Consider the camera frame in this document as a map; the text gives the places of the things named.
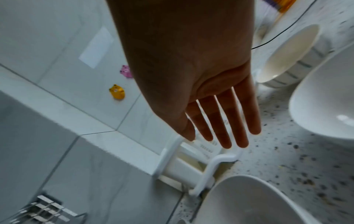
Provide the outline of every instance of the finger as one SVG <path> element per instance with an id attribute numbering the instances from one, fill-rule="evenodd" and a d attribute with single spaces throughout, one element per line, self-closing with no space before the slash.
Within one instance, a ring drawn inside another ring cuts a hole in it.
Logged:
<path id="1" fill-rule="evenodd" d="M 189 141 L 193 141 L 195 139 L 193 123 L 187 118 L 184 112 L 178 118 L 170 118 L 166 116 L 159 117 L 184 138 Z"/>
<path id="2" fill-rule="evenodd" d="M 211 127 L 213 128 L 216 137 L 224 148 L 231 148 L 231 140 L 221 117 L 219 106 L 215 96 L 208 96 L 199 99 L 199 103 L 205 111 Z"/>
<path id="3" fill-rule="evenodd" d="M 204 119 L 202 111 L 200 111 L 198 103 L 196 101 L 189 103 L 185 112 L 192 119 L 194 125 L 197 127 L 205 140 L 212 141 L 213 134 L 211 133 L 209 126 Z"/>
<path id="4" fill-rule="evenodd" d="M 236 99 L 232 89 L 226 90 L 216 97 L 229 120 L 237 145 L 241 148 L 247 147 L 248 139 L 246 130 L 244 129 L 240 112 L 237 109 Z"/>
<path id="5" fill-rule="evenodd" d="M 259 134 L 261 132 L 261 118 L 252 76 L 247 76 L 239 84 L 235 85 L 234 90 L 241 103 L 248 130 L 254 135 Z"/>

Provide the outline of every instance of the white sticker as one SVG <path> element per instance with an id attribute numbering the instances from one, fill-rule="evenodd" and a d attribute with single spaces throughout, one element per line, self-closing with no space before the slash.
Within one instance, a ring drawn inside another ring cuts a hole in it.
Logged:
<path id="1" fill-rule="evenodd" d="M 96 68 L 113 41 L 114 39 L 107 28 L 104 26 L 101 27 L 81 53 L 79 59 L 91 68 Z"/>

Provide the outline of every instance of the white ceramic bowl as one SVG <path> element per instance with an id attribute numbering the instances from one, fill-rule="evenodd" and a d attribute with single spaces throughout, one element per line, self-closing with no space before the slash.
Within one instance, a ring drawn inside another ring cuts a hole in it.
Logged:
<path id="1" fill-rule="evenodd" d="M 320 25 L 305 27 L 283 43 L 267 60 L 257 82 L 281 88 L 301 81 L 318 66 L 330 50 Z"/>
<path id="2" fill-rule="evenodd" d="M 320 224 L 277 188 L 246 175 L 227 178 L 212 188 L 193 223 Z"/>
<path id="3" fill-rule="evenodd" d="M 354 149 L 354 44 L 300 83 L 289 110 L 301 127 Z"/>

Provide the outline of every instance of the white plastic holder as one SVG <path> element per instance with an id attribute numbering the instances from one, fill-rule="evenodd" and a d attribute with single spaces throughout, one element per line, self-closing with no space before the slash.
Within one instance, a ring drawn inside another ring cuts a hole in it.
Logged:
<path id="1" fill-rule="evenodd" d="M 190 142 L 180 135 L 172 136 L 163 149 L 160 161 L 153 176 L 157 179 L 160 175 L 169 177 L 190 188 L 191 197 L 198 197 L 205 189 L 210 189 L 215 184 L 213 174 L 222 162 L 235 162 L 239 160 L 243 150 L 238 153 L 219 154 L 222 147 L 205 141 L 197 134 L 196 140 Z M 199 162 L 206 164 L 204 172 L 177 156 L 178 153 L 188 155 Z"/>

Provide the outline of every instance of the bowl rim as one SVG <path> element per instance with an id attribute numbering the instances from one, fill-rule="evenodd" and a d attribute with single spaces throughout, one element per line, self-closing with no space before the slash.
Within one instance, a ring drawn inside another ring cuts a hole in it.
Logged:
<path id="1" fill-rule="evenodd" d="M 297 34 L 299 34 L 300 32 L 302 32 L 302 31 L 304 31 L 305 29 L 308 29 L 308 28 L 310 28 L 310 27 L 312 27 L 312 26 L 318 27 L 318 32 L 317 32 L 315 38 L 313 39 L 312 43 L 310 44 L 310 46 L 309 46 L 293 63 L 289 64 L 289 66 L 284 70 L 284 72 L 286 72 L 287 70 L 289 70 L 289 68 L 293 67 L 293 66 L 296 64 L 297 61 L 301 60 L 301 59 L 311 50 L 311 48 L 313 47 L 313 45 L 318 41 L 318 39 L 320 38 L 320 36 L 321 36 L 322 33 L 323 33 L 323 29 L 322 29 L 321 25 L 318 24 L 318 23 L 313 23 L 313 24 L 311 24 L 311 25 L 305 26 L 304 28 L 302 28 L 301 30 L 299 30 L 298 32 L 296 32 L 295 34 L 293 34 L 291 37 L 289 37 L 284 43 L 282 43 L 282 44 L 269 56 L 269 58 L 267 59 L 267 61 L 266 61 L 266 62 L 264 63 L 264 65 L 262 66 L 262 69 L 261 69 L 261 71 L 259 72 L 259 75 L 257 76 L 257 79 L 256 79 L 256 81 L 257 81 L 258 83 L 260 83 L 260 84 L 262 84 L 262 83 L 267 83 L 267 82 L 269 82 L 269 81 L 271 81 L 271 80 L 273 80 L 273 79 L 276 78 L 276 77 L 273 77 L 273 78 L 268 79 L 267 81 L 264 81 L 264 82 L 260 82 L 260 81 L 259 81 L 259 77 L 261 76 L 262 71 L 263 71 L 264 67 L 266 66 L 266 64 L 269 62 L 269 60 L 270 60 L 281 48 L 283 48 L 289 41 L 291 41 Z"/>
<path id="2" fill-rule="evenodd" d="M 210 194 L 215 191 L 216 187 L 221 184 L 222 182 L 231 179 L 231 178 L 237 178 L 237 177 L 246 177 L 246 178 L 250 178 L 253 179 L 255 181 L 258 181 L 260 183 L 262 183 L 263 185 L 265 185 L 266 187 L 270 188 L 272 191 L 274 191 L 278 196 L 281 197 L 282 200 L 285 201 L 285 203 L 288 204 L 288 206 L 291 207 L 291 209 L 294 211 L 295 215 L 297 215 L 299 217 L 300 220 L 302 220 L 303 224 L 306 223 L 310 223 L 310 221 L 308 220 L 308 218 L 305 216 L 304 212 L 300 209 L 299 205 L 297 205 L 294 201 L 292 201 L 290 198 L 288 198 L 286 195 L 284 195 L 284 193 L 282 193 L 278 188 L 274 187 L 273 185 L 271 185 L 270 183 L 262 180 L 261 178 L 258 178 L 256 176 L 251 176 L 251 175 L 232 175 L 230 177 L 227 177 L 225 179 L 223 179 L 222 181 L 218 182 L 217 184 L 214 185 L 214 187 L 210 190 L 210 192 L 208 193 L 208 195 L 205 197 L 205 199 L 203 200 L 199 211 L 202 210 L 202 208 L 205 206 L 205 201 L 207 200 L 208 197 L 210 197 Z"/>
<path id="3" fill-rule="evenodd" d="M 342 53 L 343 51 L 345 51 L 346 49 L 350 48 L 351 46 L 354 45 L 354 41 L 345 45 L 344 47 L 338 49 L 334 54 L 329 55 L 326 59 L 324 59 L 316 68 L 314 68 L 312 71 L 309 72 L 309 74 L 299 83 L 299 85 L 297 85 L 297 87 L 295 88 L 295 90 L 293 91 L 293 93 L 290 96 L 289 99 L 289 103 L 288 103 L 288 108 L 289 108 L 289 114 L 290 117 L 294 120 L 294 122 L 299 125 L 300 127 L 302 127 L 303 129 L 306 129 L 314 134 L 323 136 L 323 137 L 327 137 L 327 138 L 335 138 L 335 139 L 339 139 L 339 140 L 346 140 L 346 141 L 352 141 L 354 140 L 354 136 L 352 138 L 350 137 L 340 137 L 340 136 L 332 136 L 332 135 L 327 135 L 327 134 L 323 134 L 323 133 L 319 133 L 317 131 L 314 130 L 310 130 L 308 128 L 305 128 L 303 125 L 299 124 L 299 122 L 296 120 L 296 118 L 293 115 L 294 112 L 294 101 L 295 101 L 295 94 L 299 91 L 299 88 L 304 85 L 304 83 L 306 82 L 306 80 L 308 80 L 311 76 L 313 76 L 317 70 L 319 70 L 325 63 L 327 63 L 328 61 L 330 61 L 331 59 L 333 59 L 334 57 L 336 57 L 338 54 Z"/>

